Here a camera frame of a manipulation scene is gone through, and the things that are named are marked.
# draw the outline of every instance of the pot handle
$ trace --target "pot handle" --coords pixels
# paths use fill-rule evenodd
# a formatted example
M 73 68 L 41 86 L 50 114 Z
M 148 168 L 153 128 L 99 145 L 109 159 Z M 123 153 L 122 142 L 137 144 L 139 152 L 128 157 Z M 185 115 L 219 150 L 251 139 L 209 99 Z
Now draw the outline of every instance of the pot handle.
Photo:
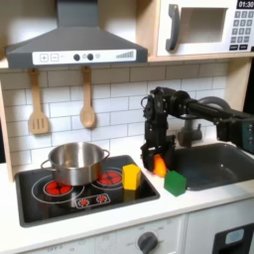
M 52 168 L 44 168 L 44 164 L 49 162 L 50 160 L 46 160 L 44 162 L 41 163 L 41 169 L 46 170 L 46 171 L 55 171 L 55 169 Z
M 107 159 L 110 156 L 110 152 L 108 150 L 106 150 L 106 149 L 102 149 L 102 150 L 103 150 L 104 153 L 105 152 L 107 153 L 106 157 L 103 158 L 103 160 L 105 160 L 105 159 Z

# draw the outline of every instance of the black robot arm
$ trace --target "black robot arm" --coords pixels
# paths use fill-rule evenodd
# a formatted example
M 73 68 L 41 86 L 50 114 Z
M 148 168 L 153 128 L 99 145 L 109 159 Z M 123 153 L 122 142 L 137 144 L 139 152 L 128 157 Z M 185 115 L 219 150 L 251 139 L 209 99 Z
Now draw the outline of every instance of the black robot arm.
M 181 119 L 185 115 L 201 118 L 216 125 L 217 139 L 232 142 L 238 148 L 254 154 L 254 116 L 236 110 L 217 109 L 191 99 L 185 91 L 157 87 L 146 97 L 144 108 L 145 139 L 141 147 L 147 170 L 154 169 L 154 156 L 160 154 L 168 168 L 172 167 L 175 136 L 167 136 L 169 115 Z

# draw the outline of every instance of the black stovetop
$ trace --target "black stovetop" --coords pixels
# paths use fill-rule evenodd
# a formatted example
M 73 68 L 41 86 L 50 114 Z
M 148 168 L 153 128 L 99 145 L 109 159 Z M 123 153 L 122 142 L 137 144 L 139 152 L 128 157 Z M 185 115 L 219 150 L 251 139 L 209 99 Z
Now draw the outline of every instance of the black stovetop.
M 16 183 L 20 224 L 35 226 L 159 198 L 143 173 L 137 190 L 123 188 L 122 167 L 129 164 L 135 164 L 129 156 L 105 160 L 102 177 L 84 187 L 61 185 L 45 170 L 19 173 Z

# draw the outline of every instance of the wooden spoon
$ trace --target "wooden spoon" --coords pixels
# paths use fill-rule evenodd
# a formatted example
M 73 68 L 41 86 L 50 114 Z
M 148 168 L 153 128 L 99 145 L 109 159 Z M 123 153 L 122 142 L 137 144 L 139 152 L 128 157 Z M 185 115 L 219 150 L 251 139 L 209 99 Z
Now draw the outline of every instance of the wooden spoon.
M 91 69 L 83 69 L 83 108 L 80 112 L 80 121 L 85 128 L 91 128 L 95 123 L 95 114 L 91 107 Z
M 29 128 L 33 134 L 42 134 L 49 131 L 49 122 L 41 108 L 41 97 L 39 91 L 39 71 L 37 69 L 29 70 L 29 76 L 32 83 L 32 97 L 34 112 L 29 119 Z

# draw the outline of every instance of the microwave display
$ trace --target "microwave display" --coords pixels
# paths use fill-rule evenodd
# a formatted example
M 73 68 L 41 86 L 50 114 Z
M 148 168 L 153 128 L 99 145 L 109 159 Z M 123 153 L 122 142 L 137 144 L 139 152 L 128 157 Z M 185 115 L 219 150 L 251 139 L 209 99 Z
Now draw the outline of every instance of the microwave display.
M 254 1 L 238 0 L 237 9 L 254 9 Z

